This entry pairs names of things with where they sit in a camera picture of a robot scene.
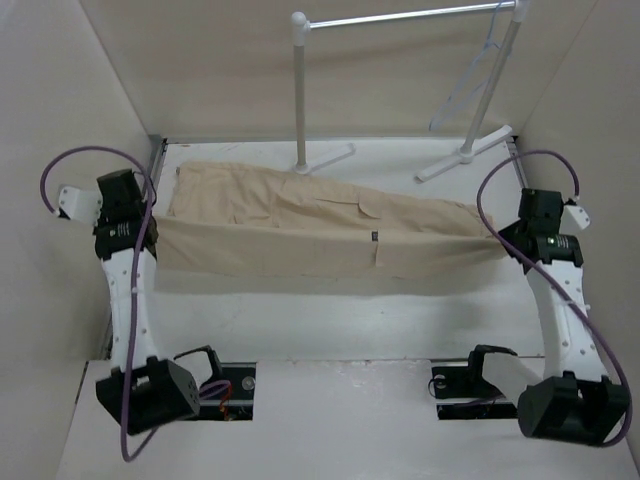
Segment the beige trousers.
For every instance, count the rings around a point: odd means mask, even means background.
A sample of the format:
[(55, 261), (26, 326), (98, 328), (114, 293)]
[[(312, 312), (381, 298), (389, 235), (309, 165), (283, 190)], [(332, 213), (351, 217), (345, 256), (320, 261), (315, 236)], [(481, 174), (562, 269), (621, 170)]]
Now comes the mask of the beige trousers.
[(182, 272), (421, 279), (505, 255), (471, 205), (245, 164), (182, 164), (156, 222)]

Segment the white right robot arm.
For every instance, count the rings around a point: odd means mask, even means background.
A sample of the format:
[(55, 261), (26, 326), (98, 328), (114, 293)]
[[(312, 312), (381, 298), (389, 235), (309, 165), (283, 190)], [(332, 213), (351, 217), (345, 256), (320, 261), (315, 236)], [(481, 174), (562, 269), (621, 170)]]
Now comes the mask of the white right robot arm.
[(536, 375), (506, 347), (477, 346), (464, 384), (483, 396), (497, 389), (517, 408), (528, 438), (595, 447), (616, 443), (612, 433), (631, 406), (628, 388), (614, 383), (586, 325), (583, 256), (577, 232), (589, 221), (558, 192), (523, 189), (518, 219), (498, 231), (523, 268), (533, 293), (544, 346), (544, 372)]

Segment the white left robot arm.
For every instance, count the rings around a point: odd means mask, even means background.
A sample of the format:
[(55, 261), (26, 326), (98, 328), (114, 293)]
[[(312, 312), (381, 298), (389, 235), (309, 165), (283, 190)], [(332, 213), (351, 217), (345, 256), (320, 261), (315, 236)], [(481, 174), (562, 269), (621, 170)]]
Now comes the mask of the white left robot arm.
[(111, 371), (97, 381), (99, 403), (129, 436), (196, 417), (204, 400), (232, 392), (215, 351), (192, 373), (170, 358), (151, 331), (158, 232), (132, 170), (97, 180), (101, 206), (95, 252), (111, 302)]

